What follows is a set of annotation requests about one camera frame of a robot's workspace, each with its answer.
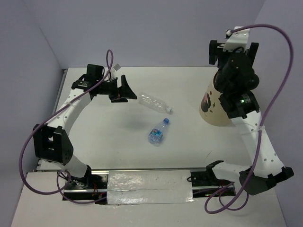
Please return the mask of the small bottle blue cap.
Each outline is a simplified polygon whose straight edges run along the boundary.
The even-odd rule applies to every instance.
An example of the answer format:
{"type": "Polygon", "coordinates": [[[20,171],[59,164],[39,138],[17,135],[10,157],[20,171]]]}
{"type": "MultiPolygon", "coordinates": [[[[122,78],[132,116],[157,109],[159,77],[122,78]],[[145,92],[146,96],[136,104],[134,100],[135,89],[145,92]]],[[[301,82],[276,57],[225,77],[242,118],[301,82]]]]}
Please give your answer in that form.
{"type": "Polygon", "coordinates": [[[152,145],[159,146],[162,143],[164,136],[167,134],[169,123],[169,119],[165,118],[150,131],[147,138],[152,145]]]}

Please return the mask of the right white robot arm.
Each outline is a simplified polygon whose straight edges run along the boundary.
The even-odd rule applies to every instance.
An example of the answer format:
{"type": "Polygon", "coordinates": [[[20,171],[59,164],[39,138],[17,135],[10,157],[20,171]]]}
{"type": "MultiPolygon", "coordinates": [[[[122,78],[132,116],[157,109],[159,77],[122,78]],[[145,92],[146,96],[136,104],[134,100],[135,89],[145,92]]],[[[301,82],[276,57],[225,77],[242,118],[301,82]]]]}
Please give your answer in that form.
{"type": "Polygon", "coordinates": [[[210,125],[233,124],[238,129],[252,162],[250,166],[239,166],[214,161],[206,167],[206,181],[211,185],[238,183],[249,195],[268,191],[294,174],[277,156],[261,123],[263,116],[252,92],[259,85],[252,67],[257,50],[258,43],[249,48],[244,44],[230,47],[212,40],[209,63],[217,65],[218,70],[199,107],[201,117],[210,125]]]}

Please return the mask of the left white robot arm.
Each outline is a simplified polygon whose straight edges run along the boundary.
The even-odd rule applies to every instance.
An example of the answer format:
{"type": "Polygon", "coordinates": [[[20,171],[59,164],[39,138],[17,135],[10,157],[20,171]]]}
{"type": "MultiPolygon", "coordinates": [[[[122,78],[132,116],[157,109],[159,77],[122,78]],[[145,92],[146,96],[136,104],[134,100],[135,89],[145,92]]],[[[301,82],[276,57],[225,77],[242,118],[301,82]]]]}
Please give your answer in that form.
{"type": "Polygon", "coordinates": [[[71,174],[71,183],[88,188],[101,178],[91,173],[89,165],[82,163],[73,153],[74,148],[69,134],[83,109],[97,95],[107,95],[112,103],[123,103],[137,99],[130,89],[126,76],[121,76],[121,86],[117,84],[115,73],[120,65],[114,65],[109,75],[105,68],[88,64],[85,74],[73,82],[66,101],[61,106],[62,112],[48,120],[42,127],[34,127],[34,148],[37,158],[56,164],[60,169],[71,174]]]}

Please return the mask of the beige cat bin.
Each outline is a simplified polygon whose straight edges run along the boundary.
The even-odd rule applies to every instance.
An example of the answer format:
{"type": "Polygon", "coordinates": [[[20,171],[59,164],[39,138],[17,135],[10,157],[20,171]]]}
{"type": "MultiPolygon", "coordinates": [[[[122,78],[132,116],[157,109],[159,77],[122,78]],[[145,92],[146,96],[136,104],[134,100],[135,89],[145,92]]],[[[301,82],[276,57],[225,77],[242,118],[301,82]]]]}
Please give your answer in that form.
{"type": "Polygon", "coordinates": [[[215,73],[211,79],[204,97],[202,98],[199,106],[199,113],[202,119],[212,126],[232,126],[231,119],[228,118],[227,113],[224,111],[219,101],[221,93],[214,88],[216,74],[217,73],[215,73]]]}

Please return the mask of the clear bottle white cap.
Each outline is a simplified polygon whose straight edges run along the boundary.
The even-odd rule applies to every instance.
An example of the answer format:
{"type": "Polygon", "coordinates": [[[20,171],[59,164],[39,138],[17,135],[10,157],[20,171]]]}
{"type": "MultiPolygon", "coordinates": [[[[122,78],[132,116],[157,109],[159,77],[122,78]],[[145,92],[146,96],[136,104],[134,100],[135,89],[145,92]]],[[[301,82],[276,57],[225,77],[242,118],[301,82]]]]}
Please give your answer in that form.
{"type": "Polygon", "coordinates": [[[147,93],[141,93],[138,96],[138,103],[159,113],[163,113],[163,114],[172,113],[172,108],[169,105],[167,105],[164,101],[155,98],[147,93]]]}

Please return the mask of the silver foil base cover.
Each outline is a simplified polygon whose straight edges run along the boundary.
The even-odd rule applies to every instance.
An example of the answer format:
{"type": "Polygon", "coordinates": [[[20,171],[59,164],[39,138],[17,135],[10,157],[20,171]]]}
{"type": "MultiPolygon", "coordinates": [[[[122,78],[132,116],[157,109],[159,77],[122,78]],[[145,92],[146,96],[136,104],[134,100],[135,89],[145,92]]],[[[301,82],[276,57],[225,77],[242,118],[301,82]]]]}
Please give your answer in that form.
{"type": "Polygon", "coordinates": [[[192,202],[189,170],[111,171],[107,182],[110,205],[192,202]]]}

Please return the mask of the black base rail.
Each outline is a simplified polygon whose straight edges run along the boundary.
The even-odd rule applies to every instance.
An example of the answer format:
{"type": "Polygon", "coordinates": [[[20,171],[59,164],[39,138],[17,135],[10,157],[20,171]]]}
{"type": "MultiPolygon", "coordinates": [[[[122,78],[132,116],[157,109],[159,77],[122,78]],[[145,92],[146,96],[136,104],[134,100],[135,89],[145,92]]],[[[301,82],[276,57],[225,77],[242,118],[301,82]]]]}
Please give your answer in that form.
{"type": "Polygon", "coordinates": [[[64,195],[102,205],[177,204],[209,197],[226,185],[223,195],[234,196],[229,181],[211,180],[204,168],[95,170],[88,186],[69,183],[64,195]]]}

